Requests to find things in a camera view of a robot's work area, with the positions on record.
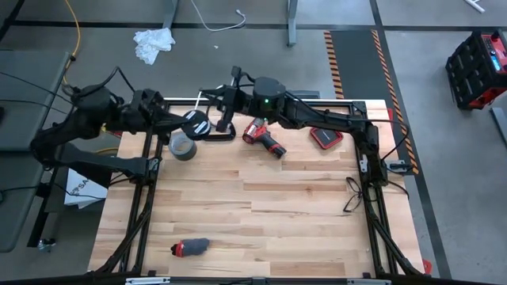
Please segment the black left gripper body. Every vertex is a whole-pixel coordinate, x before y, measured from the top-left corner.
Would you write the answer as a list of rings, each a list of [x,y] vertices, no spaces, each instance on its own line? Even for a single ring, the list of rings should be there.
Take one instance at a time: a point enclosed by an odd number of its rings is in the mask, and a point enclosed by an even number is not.
[[[162,110],[163,96],[152,89],[138,89],[126,106],[126,125],[129,131],[145,131],[154,124]]]

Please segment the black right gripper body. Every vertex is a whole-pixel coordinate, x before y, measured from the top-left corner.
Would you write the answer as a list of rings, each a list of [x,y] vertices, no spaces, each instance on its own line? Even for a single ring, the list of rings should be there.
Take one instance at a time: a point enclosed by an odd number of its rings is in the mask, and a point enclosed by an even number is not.
[[[225,113],[238,112],[243,115],[249,115],[252,100],[252,95],[237,87],[226,85],[223,92],[223,111]]]

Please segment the black cord spool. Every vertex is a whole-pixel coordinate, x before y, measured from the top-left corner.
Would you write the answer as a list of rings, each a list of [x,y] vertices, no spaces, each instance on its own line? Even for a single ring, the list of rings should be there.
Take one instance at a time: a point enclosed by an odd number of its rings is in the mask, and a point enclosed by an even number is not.
[[[184,118],[186,123],[182,125],[181,130],[189,139],[198,141],[208,137],[212,125],[204,112],[193,109],[184,114]]]

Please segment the black C-clamp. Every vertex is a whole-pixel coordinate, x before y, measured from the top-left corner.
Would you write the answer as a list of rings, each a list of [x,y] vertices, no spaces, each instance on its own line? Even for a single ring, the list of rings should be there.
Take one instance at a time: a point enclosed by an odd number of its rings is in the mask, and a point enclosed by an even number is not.
[[[219,131],[218,127],[224,127],[222,131]],[[204,141],[209,142],[223,142],[223,141],[231,141],[236,136],[236,130],[234,128],[233,123],[224,123],[222,120],[219,120],[218,123],[211,123],[210,133]]]

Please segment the white crumpled cloth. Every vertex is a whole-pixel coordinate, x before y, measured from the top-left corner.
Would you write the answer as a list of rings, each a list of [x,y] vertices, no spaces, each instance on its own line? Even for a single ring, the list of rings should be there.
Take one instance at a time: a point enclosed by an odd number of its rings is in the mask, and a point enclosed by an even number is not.
[[[153,65],[160,51],[171,51],[176,44],[169,28],[136,32],[135,55],[147,65]]]

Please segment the grey table leg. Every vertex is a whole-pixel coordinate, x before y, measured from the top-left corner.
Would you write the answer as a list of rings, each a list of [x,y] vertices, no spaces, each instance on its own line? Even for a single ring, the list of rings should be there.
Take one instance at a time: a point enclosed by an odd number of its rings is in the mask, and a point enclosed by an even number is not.
[[[177,13],[179,0],[164,0],[163,9],[164,9],[164,18],[162,27],[171,29],[174,18]]]
[[[298,6],[298,0],[288,0],[288,43],[289,48],[296,45],[296,10]]]

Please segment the red black flat case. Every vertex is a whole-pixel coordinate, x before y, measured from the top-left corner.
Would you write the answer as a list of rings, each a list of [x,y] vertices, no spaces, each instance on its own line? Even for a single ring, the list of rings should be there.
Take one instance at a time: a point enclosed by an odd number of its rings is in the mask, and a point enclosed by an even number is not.
[[[335,146],[343,139],[343,134],[339,131],[331,131],[316,127],[311,128],[310,135],[324,150]]]

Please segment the white printed bag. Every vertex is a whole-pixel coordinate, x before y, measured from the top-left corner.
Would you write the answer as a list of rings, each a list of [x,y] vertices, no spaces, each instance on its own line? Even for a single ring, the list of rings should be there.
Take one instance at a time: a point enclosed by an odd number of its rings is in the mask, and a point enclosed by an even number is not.
[[[108,191],[107,188],[78,174],[73,169],[68,170],[65,190],[64,204],[77,206],[79,209],[104,200]]]

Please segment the grey glove with red cuff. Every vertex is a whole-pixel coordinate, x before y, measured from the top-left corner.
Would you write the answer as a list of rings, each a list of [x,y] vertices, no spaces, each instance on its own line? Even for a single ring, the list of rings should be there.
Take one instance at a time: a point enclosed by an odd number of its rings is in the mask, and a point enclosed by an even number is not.
[[[170,250],[176,257],[199,256],[208,249],[210,243],[207,238],[184,239],[172,245]]]

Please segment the grey folding table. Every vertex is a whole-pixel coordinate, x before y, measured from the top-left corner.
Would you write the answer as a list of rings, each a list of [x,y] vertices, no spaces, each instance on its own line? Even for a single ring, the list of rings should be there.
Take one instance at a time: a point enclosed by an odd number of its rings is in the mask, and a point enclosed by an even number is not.
[[[26,151],[43,127],[69,55],[0,50],[0,151]]]
[[[0,253],[16,247],[34,198],[42,199],[40,211],[46,206],[50,189],[45,173],[30,153],[0,152]]]

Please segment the black safety glasses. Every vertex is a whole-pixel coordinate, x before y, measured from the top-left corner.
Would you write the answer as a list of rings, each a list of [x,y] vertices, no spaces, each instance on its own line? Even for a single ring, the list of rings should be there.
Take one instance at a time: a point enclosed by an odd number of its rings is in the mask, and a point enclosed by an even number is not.
[[[343,211],[345,213],[352,213],[360,206],[362,201],[362,190],[359,184],[352,177],[346,177],[345,181],[350,190],[353,192],[353,195],[345,204]]]

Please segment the silver connector box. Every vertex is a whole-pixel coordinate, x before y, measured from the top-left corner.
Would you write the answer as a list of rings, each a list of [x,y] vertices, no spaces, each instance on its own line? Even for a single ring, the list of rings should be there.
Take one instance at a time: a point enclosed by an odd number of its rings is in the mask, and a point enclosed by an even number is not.
[[[389,172],[397,173],[400,175],[406,175],[407,173],[410,173],[414,167],[412,164],[406,163],[404,160],[387,161],[386,166]]]

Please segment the red black tool box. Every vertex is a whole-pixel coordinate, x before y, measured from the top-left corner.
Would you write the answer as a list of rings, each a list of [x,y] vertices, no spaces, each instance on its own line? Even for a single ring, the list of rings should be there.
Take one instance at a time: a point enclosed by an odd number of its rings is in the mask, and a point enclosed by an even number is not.
[[[507,39],[498,28],[474,31],[445,65],[458,108],[482,109],[507,92]]]

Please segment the grey duct tape roll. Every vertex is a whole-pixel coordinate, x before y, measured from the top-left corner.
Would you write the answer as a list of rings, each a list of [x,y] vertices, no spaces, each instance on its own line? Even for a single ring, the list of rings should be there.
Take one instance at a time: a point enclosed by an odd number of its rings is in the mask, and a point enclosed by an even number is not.
[[[170,153],[179,161],[188,161],[192,159],[197,152],[196,143],[183,132],[171,135],[168,147]]]

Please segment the red black cordless drill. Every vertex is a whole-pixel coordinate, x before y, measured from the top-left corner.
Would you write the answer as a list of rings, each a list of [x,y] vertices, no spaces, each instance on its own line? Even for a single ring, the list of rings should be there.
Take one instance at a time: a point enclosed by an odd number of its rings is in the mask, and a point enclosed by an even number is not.
[[[271,136],[265,119],[255,118],[244,130],[242,139],[248,144],[261,143],[269,153],[278,159],[286,154],[286,150]]]

